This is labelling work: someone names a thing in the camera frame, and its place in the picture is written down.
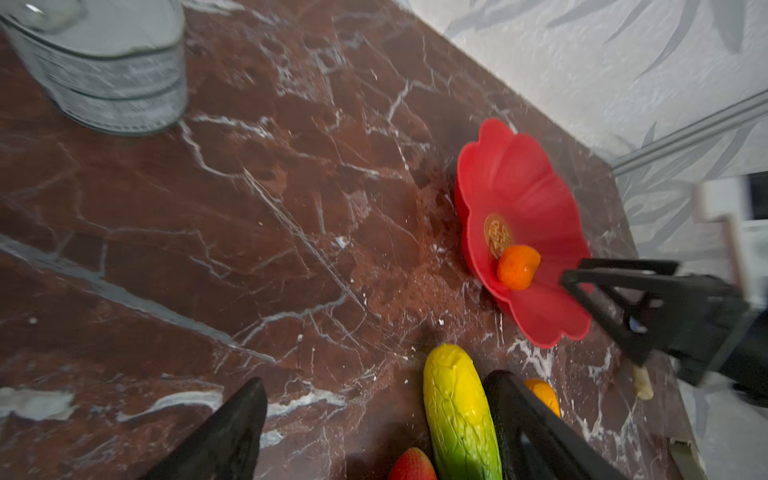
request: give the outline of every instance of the red plastic bowl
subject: red plastic bowl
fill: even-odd
[[[563,335],[583,339],[591,318],[559,280],[563,270],[591,253],[576,201],[541,145],[495,118],[484,121],[479,141],[466,144],[458,156],[455,190],[464,257],[502,311],[541,348],[551,348]],[[496,276],[498,261],[485,240],[485,221],[492,214],[507,221],[514,243],[541,254],[526,290],[510,290]]]

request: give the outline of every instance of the gold circular symbol on bowl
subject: gold circular symbol on bowl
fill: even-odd
[[[485,219],[485,242],[491,255],[498,259],[502,256],[504,250],[511,247],[514,242],[512,239],[512,230],[509,223],[499,214],[490,214]]]

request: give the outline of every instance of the container lid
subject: container lid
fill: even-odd
[[[40,31],[41,22],[34,22],[35,16],[30,17],[27,10],[32,7],[44,15],[48,3],[55,5],[51,0],[9,2],[2,14],[13,26],[36,38],[95,57],[167,48],[184,34],[184,10],[178,0],[78,0],[79,21],[65,28]]]

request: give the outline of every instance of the gray wall trim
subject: gray wall trim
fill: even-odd
[[[628,171],[692,147],[708,138],[757,121],[766,115],[768,115],[768,91],[747,98],[745,101],[618,158],[615,162],[611,162],[614,164],[614,173],[626,174]]]

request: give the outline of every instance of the red marble surface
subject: red marble surface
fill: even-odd
[[[610,169],[393,3],[220,4],[187,10],[190,109],[150,137],[64,118],[0,39],[0,386],[74,395],[0,418],[0,478],[135,478],[251,376],[257,478],[384,478],[430,451],[442,342],[549,381],[629,477],[676,478],[667,360],[636,401],[599,329],[531,346],[461,255],[455,161],[485,118],[541,142],[595,255],[632,257]]]

